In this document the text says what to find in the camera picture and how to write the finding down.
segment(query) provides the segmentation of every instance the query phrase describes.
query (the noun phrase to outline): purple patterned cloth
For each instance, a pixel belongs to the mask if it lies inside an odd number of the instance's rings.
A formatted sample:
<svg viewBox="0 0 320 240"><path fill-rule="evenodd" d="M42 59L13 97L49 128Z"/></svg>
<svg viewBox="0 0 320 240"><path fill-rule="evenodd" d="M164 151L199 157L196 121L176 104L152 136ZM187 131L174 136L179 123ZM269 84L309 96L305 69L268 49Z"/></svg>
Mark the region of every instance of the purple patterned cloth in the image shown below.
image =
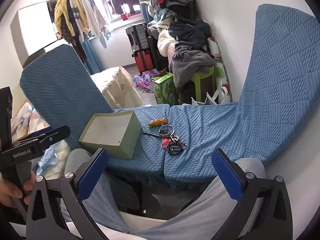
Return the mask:
<svg viewBox="0 0 320 240"><path fill-rule="evenodd" d="M152 93L153 88L152 88L151 78L158 74L159 72L156 69L149 70L149 71L143 72L141 76L133 76L132 80L137 86L140 86L146 89L143 92Z"/></svg>

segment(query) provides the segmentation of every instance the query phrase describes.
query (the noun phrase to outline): cream tablecloth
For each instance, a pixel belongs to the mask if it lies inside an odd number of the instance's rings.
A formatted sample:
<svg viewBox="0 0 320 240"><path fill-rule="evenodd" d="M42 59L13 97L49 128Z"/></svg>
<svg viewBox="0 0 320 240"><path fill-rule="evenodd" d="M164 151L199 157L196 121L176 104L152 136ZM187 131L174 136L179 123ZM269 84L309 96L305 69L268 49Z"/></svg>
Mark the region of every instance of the cream tablecloth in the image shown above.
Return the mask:
<svg viewBox="0 0 320 240"><path fill-rule="evenodd" d="M113 67L91 76L113 109L142 106L130 74L123 67Z"/></svg>

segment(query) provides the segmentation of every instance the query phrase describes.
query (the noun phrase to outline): open cardboard box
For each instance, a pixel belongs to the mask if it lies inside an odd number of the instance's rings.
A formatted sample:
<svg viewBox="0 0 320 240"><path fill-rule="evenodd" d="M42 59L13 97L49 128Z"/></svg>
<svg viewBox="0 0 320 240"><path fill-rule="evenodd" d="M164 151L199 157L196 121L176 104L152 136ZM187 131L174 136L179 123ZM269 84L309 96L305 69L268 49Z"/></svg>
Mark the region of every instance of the open cardboard box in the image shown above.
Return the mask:
<svg viewBox="0 0 320 240"><path fill-rule="evenodd" d="M141 124L133 110L94 114L79 142L91 153L104 148L109 157L131 160L140 131Z"/></svg>

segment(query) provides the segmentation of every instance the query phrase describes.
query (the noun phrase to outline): window sill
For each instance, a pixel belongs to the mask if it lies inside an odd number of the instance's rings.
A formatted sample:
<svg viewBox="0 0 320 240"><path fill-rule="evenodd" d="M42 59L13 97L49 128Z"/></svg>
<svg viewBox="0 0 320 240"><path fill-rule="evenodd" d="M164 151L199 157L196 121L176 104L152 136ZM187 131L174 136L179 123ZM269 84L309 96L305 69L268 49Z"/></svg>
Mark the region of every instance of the window sill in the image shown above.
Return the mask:
<svg viewBox="0 0 320 240"><path fill-rule="evenodd" d="M143 16L142 16L142 14L138 14L138 15L134 15L134 16L129 17L125 21L120 20L120 21L116 21L114 23L111 23L111 27L113 29L117 29L117 28L123 27L125 25L129 25L131 23L138 22L138 21L141 21L141 20L143 20Z"/></svg>

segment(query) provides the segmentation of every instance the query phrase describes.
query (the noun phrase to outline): gray blanket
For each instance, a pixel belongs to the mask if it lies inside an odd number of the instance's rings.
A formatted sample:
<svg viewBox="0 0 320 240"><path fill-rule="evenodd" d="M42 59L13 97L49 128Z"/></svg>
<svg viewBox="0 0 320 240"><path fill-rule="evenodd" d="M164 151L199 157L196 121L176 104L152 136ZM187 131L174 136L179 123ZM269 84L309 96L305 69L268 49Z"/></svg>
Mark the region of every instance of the gray blanket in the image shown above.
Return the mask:
<svg viewBox="0 0 320 240"><path fill-rule="evenodd" d="M169 65L169 71L173 73L176 88L181 88L196 71L208 74L214 64L215 60L209 54L191 50L188 46L178 46Z"/></svg>

